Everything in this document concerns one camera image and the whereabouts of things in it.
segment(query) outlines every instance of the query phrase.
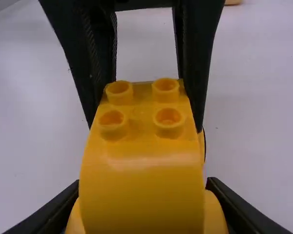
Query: white background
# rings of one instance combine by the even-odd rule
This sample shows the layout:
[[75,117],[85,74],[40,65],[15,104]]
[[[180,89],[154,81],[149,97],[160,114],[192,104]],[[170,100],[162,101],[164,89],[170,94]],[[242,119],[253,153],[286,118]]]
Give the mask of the white background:
[[[177,77],[170,9],[121,12],[118,79]],[[88,134],[38,1],[0,12],[0,233],[79,176]],[[226,7],[205,113],[207,176],[293,232],[293,0]]]

